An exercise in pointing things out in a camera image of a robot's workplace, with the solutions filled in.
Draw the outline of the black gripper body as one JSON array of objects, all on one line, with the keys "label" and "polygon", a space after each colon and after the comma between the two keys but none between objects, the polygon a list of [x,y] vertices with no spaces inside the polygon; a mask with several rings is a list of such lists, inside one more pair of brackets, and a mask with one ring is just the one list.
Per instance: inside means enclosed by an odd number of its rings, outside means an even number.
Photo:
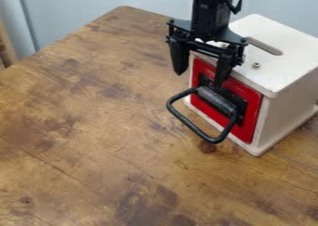
[{"label": "black gripper body", "polygon": [[191,20],[169,20],[167,43],[171,38],[185,42],[191,50],[219,56],[222,49],[206,42],[223,42],[234,49],[234,65],[243,63],[245,39],[229,28],[230,16],[241,12],[243,0],[193,0]]}]

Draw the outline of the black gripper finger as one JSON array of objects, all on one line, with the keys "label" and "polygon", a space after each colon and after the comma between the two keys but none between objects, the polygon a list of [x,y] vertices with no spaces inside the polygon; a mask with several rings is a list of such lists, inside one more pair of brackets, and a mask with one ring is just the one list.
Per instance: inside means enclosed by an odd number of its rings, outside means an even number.
[{"label": "black gripper finger", "polygon": [[222,52],[217,61],[217,71],[211,86],[214,89],[222,87],[222,83],[233,71],[234,63],[234,53],[231,51]]},{"label": "black gripper finger", "polygon": [[169,41],[174,72],[182,75],[189,67],[189,48],[185,42],[171,38]]}]

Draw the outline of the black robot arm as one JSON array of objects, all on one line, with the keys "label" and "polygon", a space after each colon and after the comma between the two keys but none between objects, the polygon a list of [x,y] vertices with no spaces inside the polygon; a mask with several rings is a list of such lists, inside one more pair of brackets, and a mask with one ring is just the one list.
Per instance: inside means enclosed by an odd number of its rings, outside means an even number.
[{"label": "black robot arm", "polygon": [[214,87],[219,88],[233,69],[245,61],[247,40],[230,30],[230,16],[243,0],[193,0],[191,20],[170,19],[167,43],[174,72],[189,67],[190,51],[217,59]]}]

